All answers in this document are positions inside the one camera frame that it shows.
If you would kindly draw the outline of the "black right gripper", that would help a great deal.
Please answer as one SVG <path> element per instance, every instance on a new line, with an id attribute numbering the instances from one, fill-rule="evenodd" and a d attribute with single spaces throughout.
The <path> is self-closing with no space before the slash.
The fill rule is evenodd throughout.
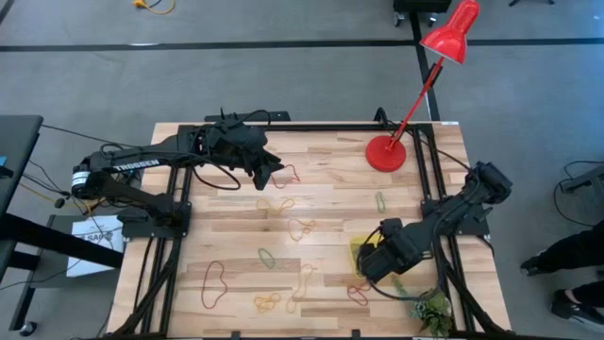
<path id="1" fill-rule="evenodd" d="M 389 218 L 380 222 L 377 232 L 382 239 L 376 246 L 363 244 L 358 257 L 360 273 L 371 282 L 405 273 L 422 261 L 428 249 L 428 228 L 423 223 L 404 227 L 401 219 Z"/>

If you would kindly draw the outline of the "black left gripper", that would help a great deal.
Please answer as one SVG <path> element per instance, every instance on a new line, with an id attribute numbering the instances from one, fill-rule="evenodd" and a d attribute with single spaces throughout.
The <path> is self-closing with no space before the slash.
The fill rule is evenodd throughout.
<path id="1" fill-rule="evenodd" d="M 267 142 L 262 128 L 250 127 L 233 119 L 201 128 L 201 154 L 230 170 L 242 168 L 246 173 L 254 172 L 253 182 L 257 190 L 265 188 L 271 171 L 285 167 L 281 158 L 266 152 L 264 146 Z"/>

